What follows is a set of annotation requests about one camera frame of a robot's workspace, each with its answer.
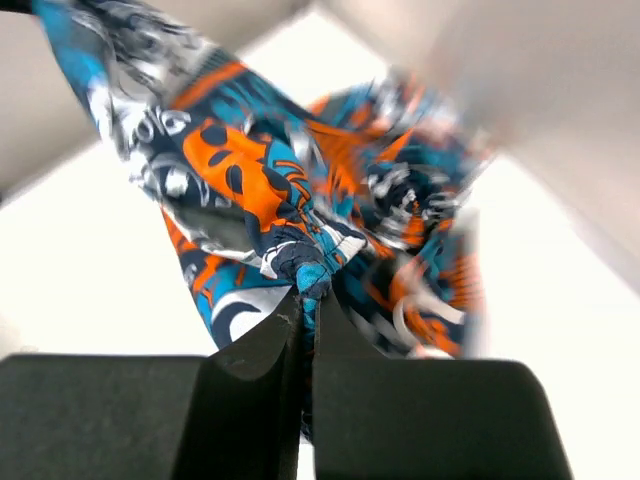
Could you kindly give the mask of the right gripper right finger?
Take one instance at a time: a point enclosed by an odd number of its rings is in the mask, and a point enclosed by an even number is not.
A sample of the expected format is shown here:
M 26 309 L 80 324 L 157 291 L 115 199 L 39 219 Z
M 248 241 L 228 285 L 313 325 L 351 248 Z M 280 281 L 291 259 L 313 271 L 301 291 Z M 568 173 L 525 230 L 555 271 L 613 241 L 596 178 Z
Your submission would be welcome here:
M 378 422 L 377 389 L 400 364 L 372 346 L 336 297 L 321 301 L 313 363 L 313 443 L 318 479 L 398 479 L 390 443 Z

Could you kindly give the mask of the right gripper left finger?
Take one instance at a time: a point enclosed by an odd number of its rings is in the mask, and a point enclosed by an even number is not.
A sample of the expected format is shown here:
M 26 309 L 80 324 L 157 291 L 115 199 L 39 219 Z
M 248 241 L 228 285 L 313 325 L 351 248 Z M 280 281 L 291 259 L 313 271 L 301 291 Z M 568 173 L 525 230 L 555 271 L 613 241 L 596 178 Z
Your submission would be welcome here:
M 199 368 L 175 479 L 293 479 L 303 390 L 303 322 L 276 310 Z

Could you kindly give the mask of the colourful patterned shorts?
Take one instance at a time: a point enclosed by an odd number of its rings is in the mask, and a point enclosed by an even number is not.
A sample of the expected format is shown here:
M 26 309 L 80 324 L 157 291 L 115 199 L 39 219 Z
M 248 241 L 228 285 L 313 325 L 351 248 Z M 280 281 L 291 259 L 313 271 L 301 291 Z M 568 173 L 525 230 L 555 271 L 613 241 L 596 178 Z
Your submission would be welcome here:
M 296 290 L 312 344 L 334 293 L 393 357 L 455 358 L 482 292 L 457 220 L 486 153 L 446 100 L 390 71 L 295 103 L 139 1 L 36 1 L 56 61 L 156 203 L 220 347 Z

